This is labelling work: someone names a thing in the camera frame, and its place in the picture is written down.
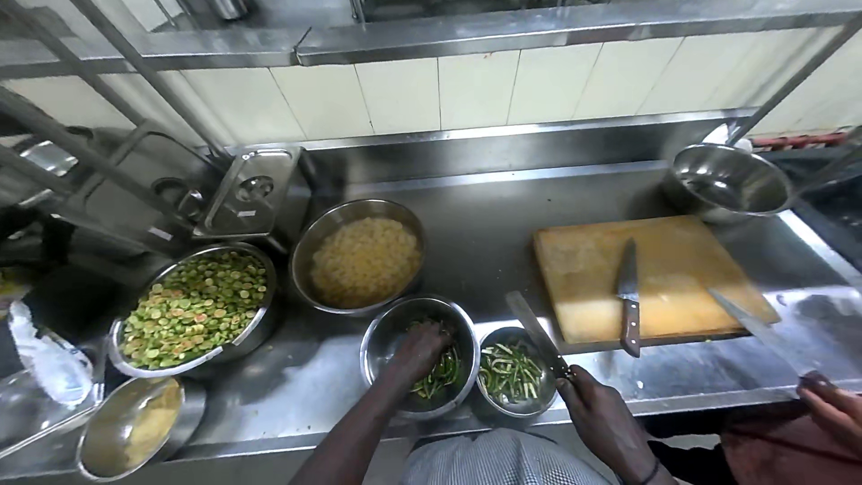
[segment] sliced vegetables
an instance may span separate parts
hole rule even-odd
[[[136,368],[179,365],[237,338],[265,295],[258,258],[236,251],[196,256],[138,300],[120,350]]]
[[[411,323],[410,326],[433,322],[430,318],[425,318],[424,320],[417,320]],[[450,345],[440,354],[440,361],[434,365],[431,373],[414,384],[410,392],[415,393],[423,399],[431,399],[442,388],[454,383],[458,379],[460,369],[461,358],[458,355],[458,349],[454,345]]]
[[[539,365],[527,355],[523,343],[495,343],[482,349],[479,385],[502,404],[536,399],[541,372]]]

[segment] bracelet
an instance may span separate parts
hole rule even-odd
[[[653,471],[649,472],[649,475],[646,476],[646,480],[640,483],[640,485],[647,485],[649,482],[655,478],[656,475],[659,474],[659,468],[661,468],[661,462],[658,458],[655,459],[655,464],[653,465]]]

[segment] bowl of sliced vegetables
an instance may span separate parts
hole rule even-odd
[[[371,385],[401,345],[413,325],[440,323],[453,343],[444,349],[431,372],[410,389],[398,415],[410,419],[437,418],[457,407],[476,381],[479,343],[473,322],[456,303],[440,296],[405,297],[378,315],[359,347],[359,364],[365,383]]]
[[[159,271],[114,320],[108,356],[133,377],[164,377],[244,356],[275,328],[272,261],[251,244],[214,244]]]
[[[491,407],[513,418],[532,418],[551,407],[557,392],[553,373],[524,329],[499,328],[479,347],[476,385]]]

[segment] steel bowl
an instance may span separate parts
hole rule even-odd
[[[680,211],[726,224],[782,211],[793,185],[780,168],[756,154],[701,143],[677,154],[662,190]]]
[[[557,394],[557,387],[554,384],[554,376],[551,369],[542,361],[539,351],[533,345],[533,341],[527,335],[527,331],[521,327],[503,327],[499,328],[488,335],[484,336],[480,349],[490,347],[497,343],[506,345],[516,345],[523,343],[528,356],[539,364],[541,367],[541,377],[539,379],[539,388],[536,389],[537,397],[535,399],[519,400],[517,402],[500,402],[497,399],[488,395],[484,386],[476,380],[476,387],[486,402],[493,409],[500,413],[510,416],[511,418],[535,418],[547,411],[553,404],[553,398]]]
[[[264,268],[266,268],[266,295],[260,301],[258,312],[254,315],[252,321],[246,326],[246,329],[243,330],[242,333],[233,341],[223,343],[206,354],[188,362],[183,362],[177,366],[160,368],[157,370],[134,368],[129,363],[127,357],[120,351],[120,345],[122,344],[122,327],[127,315],[137,306],[136,300],[125,312],[121,313],[120,316],[114,320],[108,335],[108,357],[117,370],[125,375],[145,378],[166,377],[168,375],[182,374],[183,372],[192,370],[193,368],[209,361],[228,362],[245,356],[252,350],[257,349],[270,335],[272,335],[272,332],[275,330],[277,317],[273,312],[269,312],[269,310],[273,305],[273,297],[278,290],[278,277],[275,273],[275,266],[273,266],[272,260],[270,260],[269,256],[251,244],[246,244],[244,242],[230,242],[213,244],[211,246],[197,249],[193,253],[180,258],[159,271],[159,274],[147,283],[147,286],[142,293],[149,291],[149,288],[152,285],[162,281],[171,271],[176,269],[177,266],[186,260],[198,255],[221,253],[225,251],[237,251],[239,253],[253,255],[258,258],[264,265]]]
[[[408,395],[398,407],[398,415],[409,419],[433,419],[452,411],[470,393],[479,371],[479,342],[470,317],[451,300],[423,295],[398,300],[368,327],[359,348],[359,365],[365,383],[370,386],[395,355],[410,323],[425,317],[454,329],[454,345],[461,358],[461,367],[458,379],[431,399],[412,393]]]
[[[140,463],[128,463],[129,436],[146,403],[172,382],[179,385],[177,417],[165,436]],[[178,377],[130,379],[108,396],[84,428],[75,459],[78,470],[94,482],[113,482],[148,463],[170,458],[191,438],[203,417],[206,393],[200,384]]]
[[[361,308],[335,308],[325,305],[317,298],[317,291],[311,282],[312,256],[321,247],[323,240],[327,236],[351,222],[359,221],[366,217],[380,217],[398,221],[416,236],[416,241],[419,244],[419,252],[422,255],[419,267],[404,288],[374,305],[363,306]],[[422,271],[422,264],[425,262],[425,245],[425,230],[422,228],[422,222],[407,207],[390,202],[389,200],[372,198],[353,200],[337,205],[324,212],[305,230],[299,239],[299,243],[293,250],[293,256],[290,258],[290,277],[300,296],[309,305],[318,310],[340,315],[372,315],[415,286]]]

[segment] wooden cutting board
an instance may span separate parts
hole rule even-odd
[[[741,325],[709,296],[709,287],[766,322],[779,320],[696,217],[552,227],[537,231],[534,244],[568,343],[620,339],[616,277],[629,237],[637,242],[641,338],[740,331]]]

